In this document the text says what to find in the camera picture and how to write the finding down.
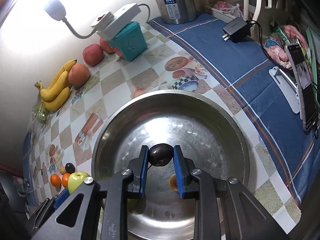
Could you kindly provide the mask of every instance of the blue gripper pad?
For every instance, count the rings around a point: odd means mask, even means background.
[[[183,175],[182,175],[182,170],[181,170],[176,146],[173,148],[173,164],[174,164],[174,171],[176,173],[178,192],[180,193],[180,197],[183,198],[185,194],[185,189],[184,189]]]
[[[140,174],[140,189],[139,196],[143,197],[144,190],[146,188],[146,180],[147,180],[147,171],[148,171],[148,152],[149,147],[146,147],[146,152],[144,153],[143,164]]]
[[[57,197],[56,203],[54,205],[55,210],[58,209],[59,206],[70,196],[68,187],[66,187]]]

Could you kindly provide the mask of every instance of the phone screen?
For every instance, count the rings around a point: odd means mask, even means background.
[[[299,76],[299,81],[297,80],[297,82],[300,82],[302,88],[302,96],[306,113],[306,125],[308,129],[309,126],[312,125],[311,122],[313,121],[314,115],[316,113],[316,106],[312,88],[312,79],[309,74],[309,70],[304,60],[300,46],[291,45],[288,46],[288,50],[296,66],[297,73]]]

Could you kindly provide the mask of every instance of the red apple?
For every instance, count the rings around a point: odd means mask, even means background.
[[[83,50],[84,61],[89,66],[98,65],[104,58],[103,50],[99,44],[91,44]]]

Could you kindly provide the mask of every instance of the stainless steel thermos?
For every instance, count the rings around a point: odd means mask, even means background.
[[[196,18],[194,0],[156,0],[156,2],[165,23],[187,23]]]

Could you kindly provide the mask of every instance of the checkered tablecloth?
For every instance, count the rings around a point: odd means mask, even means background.
[[[239,104],[182,47],[150,25],[141,26],[141,30],[148,48],[132,62],[112,54],[106,55],[96,67],[89,67],[91,77],[88,82],[81,89],[73,90],[68,101],[49,116],[36,136],[29,164],[37,201],[41,203],[63,190],[53,187],[49,180],[51,173],[61,175],[59,168],[66,163],[73,163],[77,171],[91,174],[92,150],[97,136],[117,109],[145,92],[184,86],[219,104],[237,122],[250,154],[248,189],[288,233],[298,223],[300,210]],[[185,57],[189,63],[183,68],[185,75],[173,80],[165,64],[175,57]]]

